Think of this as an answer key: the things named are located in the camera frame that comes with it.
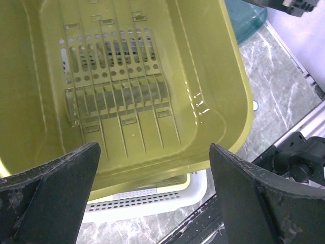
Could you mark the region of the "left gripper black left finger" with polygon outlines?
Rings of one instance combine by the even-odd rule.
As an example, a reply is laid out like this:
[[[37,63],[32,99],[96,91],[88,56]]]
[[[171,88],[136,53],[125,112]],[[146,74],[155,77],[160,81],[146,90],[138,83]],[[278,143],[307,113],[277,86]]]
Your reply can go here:
[[[97,142],[1,179],[1,243],[75,243],[98,168]]]

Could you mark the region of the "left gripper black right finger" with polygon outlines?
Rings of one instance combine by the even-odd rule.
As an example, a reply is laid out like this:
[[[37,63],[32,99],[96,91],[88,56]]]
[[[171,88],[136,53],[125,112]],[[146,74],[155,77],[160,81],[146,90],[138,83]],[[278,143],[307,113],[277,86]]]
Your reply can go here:
[[[293,182],[211,144],[229,243],[324,243],[324,190]]]

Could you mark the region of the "pale yellow perforated basket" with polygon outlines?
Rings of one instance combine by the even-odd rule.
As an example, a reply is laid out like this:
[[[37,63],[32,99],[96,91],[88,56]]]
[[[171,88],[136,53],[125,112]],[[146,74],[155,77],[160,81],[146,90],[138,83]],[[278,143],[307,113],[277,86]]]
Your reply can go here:
[[[186,189],[190,184],[190,174],[174,176],[159,182],[137,188],[144,190],[145,195],[162,194]]]

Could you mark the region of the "olive green plastic tub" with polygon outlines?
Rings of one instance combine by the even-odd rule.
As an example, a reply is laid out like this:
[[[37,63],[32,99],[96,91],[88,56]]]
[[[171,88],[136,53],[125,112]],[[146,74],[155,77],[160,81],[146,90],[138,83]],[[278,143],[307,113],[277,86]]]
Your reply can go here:
[[[99,199],[208,168],[252,120],[224,1],[1,1],[1,176],[97,142]]]

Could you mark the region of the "translucent blue plastic container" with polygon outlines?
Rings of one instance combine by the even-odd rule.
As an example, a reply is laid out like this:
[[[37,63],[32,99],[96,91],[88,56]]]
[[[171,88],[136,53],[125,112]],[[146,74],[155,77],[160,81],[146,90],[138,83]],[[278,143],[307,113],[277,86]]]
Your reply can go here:
[[[267,9],[241,0],[225,0],[237,44],[256,33],[267,20]]]

